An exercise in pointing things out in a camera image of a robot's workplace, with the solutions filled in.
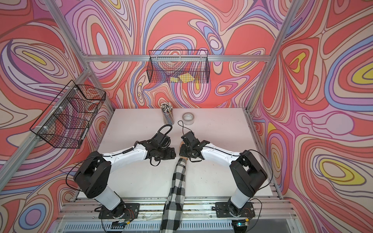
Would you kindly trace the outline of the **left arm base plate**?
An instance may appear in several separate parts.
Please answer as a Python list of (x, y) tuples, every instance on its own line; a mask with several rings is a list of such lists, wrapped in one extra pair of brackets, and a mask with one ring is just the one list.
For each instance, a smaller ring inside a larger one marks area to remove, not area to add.
[(139, 215), (139, 208), (139, 203), (119, 204), (113, 210), (108, 210), (105, 206), (102, 206), (99, 212), (99, 219), (136, 219)]

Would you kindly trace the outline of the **plaid sleeved forearm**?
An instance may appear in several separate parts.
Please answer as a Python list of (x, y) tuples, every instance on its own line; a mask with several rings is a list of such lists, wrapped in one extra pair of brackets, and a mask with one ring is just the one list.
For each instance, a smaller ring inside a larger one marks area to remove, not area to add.
[(182, 223), (186, 192), (186, 166), (187, 158), (180, 157), (175, 166), (172, 185), (164, 205), (160, 233), (175, 233)]

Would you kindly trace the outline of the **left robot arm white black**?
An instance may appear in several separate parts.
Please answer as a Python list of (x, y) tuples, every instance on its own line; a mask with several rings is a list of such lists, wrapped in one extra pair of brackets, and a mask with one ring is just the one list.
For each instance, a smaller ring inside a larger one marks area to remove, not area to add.
[(123, 214), (123, 200), (108, 186), (112, 171), (142, 160), (170, 160), (176, 157), (175, 148), (167, 145), (156, 147), (149, 141), (136, 142), (132, 147), (111, 153), (92, 152), (84, 160), (74, 181), (89, 199), (95, 199), (115, 215)]

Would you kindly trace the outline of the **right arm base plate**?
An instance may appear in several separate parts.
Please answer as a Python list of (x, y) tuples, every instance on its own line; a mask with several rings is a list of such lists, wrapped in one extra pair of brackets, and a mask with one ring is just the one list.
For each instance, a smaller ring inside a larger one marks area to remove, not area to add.
[(255, 211), (251, 202), (246, 202), (242, 208), (238, 208), (231, 202), (216, 202), (212, 210), (216, 212), (218, 218), (244, 217), (252, 219), (255, 217)]

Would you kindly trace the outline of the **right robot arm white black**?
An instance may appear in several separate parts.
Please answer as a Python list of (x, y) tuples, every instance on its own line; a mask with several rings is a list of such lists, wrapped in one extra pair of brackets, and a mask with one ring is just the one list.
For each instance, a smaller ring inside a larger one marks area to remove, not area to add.
[(230, 168), (237, 189), (227, 205), (234, 215), (244, 209), (268, 178), (266, 171), (250, 150), (243, 152), (225, 150), (209, 141), (200, 141), (191, 131), (181, 136), (181, 139), (183, 141), (180, 148), (181, 156), (200, 158), (201, 161), (208, 160)]

